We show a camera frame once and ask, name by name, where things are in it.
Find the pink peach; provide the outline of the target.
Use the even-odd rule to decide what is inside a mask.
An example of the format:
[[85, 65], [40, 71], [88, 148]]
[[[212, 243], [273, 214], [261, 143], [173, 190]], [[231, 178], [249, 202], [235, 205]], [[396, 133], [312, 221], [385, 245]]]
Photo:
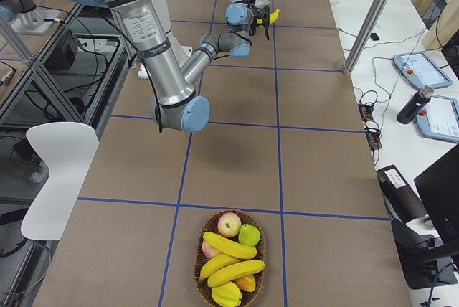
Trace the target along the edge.
[[202, 252], [208, 260], [220, 254], [219, 250], [209, 245], [205, 240], [202, 242]]

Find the yellow starfruit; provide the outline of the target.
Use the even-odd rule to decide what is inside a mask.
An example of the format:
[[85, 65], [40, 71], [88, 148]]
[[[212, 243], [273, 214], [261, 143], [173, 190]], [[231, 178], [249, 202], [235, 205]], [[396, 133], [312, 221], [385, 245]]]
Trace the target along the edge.
[[240, 306], [242, 302], [242, 292], [233, 282], [211, 288], [212, 299], [219, 306], [235, 307]]

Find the near teach pendant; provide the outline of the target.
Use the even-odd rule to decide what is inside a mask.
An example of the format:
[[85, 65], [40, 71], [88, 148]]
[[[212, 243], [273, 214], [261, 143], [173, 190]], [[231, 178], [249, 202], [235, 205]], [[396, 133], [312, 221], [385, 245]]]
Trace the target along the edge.
[[416, 116], [417, 128], [425, 138], [458, 143], [458, 101], [432, 96]]

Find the wicker fruit basket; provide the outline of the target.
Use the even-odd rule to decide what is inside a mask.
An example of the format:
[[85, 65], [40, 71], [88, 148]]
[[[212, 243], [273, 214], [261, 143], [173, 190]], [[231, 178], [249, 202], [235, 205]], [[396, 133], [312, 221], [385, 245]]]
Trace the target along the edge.
[[253, 306], [265, 278], [265, 236], [250, 214], [211, 215], [198, 236], [194, 284], [208, 306]]

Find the teach pendant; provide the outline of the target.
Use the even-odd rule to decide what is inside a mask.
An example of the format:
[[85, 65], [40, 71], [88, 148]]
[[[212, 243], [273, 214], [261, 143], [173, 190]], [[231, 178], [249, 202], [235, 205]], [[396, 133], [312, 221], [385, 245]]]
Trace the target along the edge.
[[458, 143], [458, 101], [432, 96], [416, 116], [417, 128], [425, 138]]
[[424, 52], [395, 55], [392, 59], [402, 76], [418, 90], [424, 86], [438, 89], [453, 84], [446, 73]]

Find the white chair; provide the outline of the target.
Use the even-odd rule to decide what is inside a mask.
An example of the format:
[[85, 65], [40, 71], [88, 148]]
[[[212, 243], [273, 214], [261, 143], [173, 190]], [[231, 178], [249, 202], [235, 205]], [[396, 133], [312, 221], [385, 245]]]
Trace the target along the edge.
[[27, 140], [47, 165], [49, 176], [21, 225], [29, 240], [60, 240], [98, 149], [94, 128], [54, 122], [30, 128]]

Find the grey square plate orange rim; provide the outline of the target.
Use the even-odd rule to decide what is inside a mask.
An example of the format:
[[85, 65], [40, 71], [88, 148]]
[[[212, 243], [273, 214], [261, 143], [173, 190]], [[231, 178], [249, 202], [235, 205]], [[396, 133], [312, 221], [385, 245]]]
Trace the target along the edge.
[[[242, 1], [243, 0], [230, 0], [231, 3], [242, 2]], [[269, 0], [248, 0], [247, 2], [259, 9], [262, 9], [264, 6], [271, 5]]]

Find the green pear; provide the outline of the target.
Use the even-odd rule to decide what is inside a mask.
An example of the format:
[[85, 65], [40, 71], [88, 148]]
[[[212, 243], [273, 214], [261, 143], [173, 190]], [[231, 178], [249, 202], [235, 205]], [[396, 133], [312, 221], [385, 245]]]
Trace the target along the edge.
[[253, 225], [243, 224], [238, 234], [238, 241], [242, 245], [255, 247], [261, 238], [258, 228]]

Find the small black box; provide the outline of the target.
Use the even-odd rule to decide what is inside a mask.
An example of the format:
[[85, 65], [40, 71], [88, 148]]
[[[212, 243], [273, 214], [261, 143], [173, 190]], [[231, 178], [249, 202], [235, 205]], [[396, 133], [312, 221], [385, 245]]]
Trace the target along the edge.
[[379, 41], [379, 36], [377, 35], [377, 33], [371, 33], [370, 34], [370, 38], [373, 40], [373, 41]]

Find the black water bottle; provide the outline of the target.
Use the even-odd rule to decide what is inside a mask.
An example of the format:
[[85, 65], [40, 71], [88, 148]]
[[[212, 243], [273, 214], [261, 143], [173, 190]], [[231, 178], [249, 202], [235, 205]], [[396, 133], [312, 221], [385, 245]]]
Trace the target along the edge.
[[397, 121], [402, 124], [412, 122], [418, 112], [430, 102], [434, 92], [435, 89], [428, 85], [418, 90], [397, 114]]

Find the aluminium frame post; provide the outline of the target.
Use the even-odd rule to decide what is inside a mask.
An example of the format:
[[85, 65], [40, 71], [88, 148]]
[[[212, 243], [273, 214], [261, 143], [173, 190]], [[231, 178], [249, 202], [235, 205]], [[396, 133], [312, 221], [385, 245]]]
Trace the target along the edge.
[[372, 30], [376, 26], [377, 20], [379, 19], [382, 11], [388, 0], [373, 0], [366, 17], [363, 21], [361, 29], [357, 34], [356, 39], [352, 45], [351, 51], [346, 58], [344, 64], [344, 74], [351, 75], [352, 71], [354, 70], [359, 57], [361, 56], [364, 46], [372, 33]]

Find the far teach pendant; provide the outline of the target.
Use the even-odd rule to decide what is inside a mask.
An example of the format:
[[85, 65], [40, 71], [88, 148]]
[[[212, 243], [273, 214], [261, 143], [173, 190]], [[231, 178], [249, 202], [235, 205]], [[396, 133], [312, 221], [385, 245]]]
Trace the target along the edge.
[[418, 90], [424, 86], [438, 89], [453, 84], [446, 73], [424, 52], [395, 55], [392, 59], [402, 76]]

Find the red yellow apple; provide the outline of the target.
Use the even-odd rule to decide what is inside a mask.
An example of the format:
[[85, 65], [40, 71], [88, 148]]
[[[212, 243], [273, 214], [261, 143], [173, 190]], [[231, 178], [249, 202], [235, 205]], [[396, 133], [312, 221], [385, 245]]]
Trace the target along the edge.
[[217, 229], [220, 235], [231, 238], [239, 234], [242, 226], [241, 219], [233, 212], [223, 214], [217, 223]]

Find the black monitor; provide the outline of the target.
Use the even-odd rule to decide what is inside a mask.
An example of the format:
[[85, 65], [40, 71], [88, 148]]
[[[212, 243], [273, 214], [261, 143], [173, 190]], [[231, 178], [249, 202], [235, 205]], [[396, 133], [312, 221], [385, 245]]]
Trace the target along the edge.
[[458, 145], [419, 174], [415, 186], [443, 242], [458, 242]]

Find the orange mango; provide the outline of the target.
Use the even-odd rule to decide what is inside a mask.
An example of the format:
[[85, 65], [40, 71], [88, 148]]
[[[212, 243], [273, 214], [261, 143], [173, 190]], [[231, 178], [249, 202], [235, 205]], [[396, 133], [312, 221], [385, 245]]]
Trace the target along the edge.
[[236, 278], [233, 283], [241, 290], [247, 293], [252, 293], [256, 288], [256, 279], [254, 275], [246, 275], [241, 278]]

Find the yellow banana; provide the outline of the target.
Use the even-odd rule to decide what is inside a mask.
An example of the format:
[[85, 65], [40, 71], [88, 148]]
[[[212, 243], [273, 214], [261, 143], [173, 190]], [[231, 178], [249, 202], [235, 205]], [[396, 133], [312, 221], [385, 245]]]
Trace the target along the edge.
[[203, 240], [216, 250], [234, 258], [249, 260], [257, 254], [255, 247], [240, 244], [214, 232], [205, 232]]
[[263, 271], [265, 262], [262, 260], [246, 260], [228, 265], [212, 273], [207, 279], [210, 288], [224, 285], [234, 279], [242, 278]]
[[[270, 13], [269, 25], [274, 24], [278, 20], [279, 14], [280, 14], [280, 10], [279, 9], [276, 9], [274, 12]], [[261, 26], [262, 24], [263, 24], [263, 20], [262, 19], [258, 19], [257, 20], [257, 25]]]
[[212, 259], [208, 260], [201, 268], [199, 274], [199, 282], [204, 281], [213, 273], [217, 272], [218, 270], [227, 267], [228, 265], [232, 265], [235, 263], [240, 263], [241, 260], [238, 258], [234, 258], [232, 256], [226, 255], [224, 253], [220, 253], [217, 256], [213, 257]]

